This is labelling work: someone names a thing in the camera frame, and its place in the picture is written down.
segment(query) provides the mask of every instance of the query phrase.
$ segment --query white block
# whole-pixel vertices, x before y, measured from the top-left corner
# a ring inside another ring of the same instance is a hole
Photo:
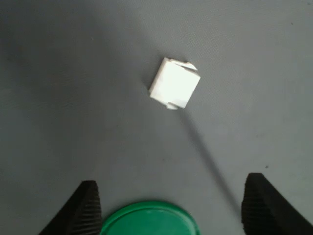
[[[168,109],[185,108],[200,80],[196,72],[190,63],[164,58],[149,90],[150,97]]]

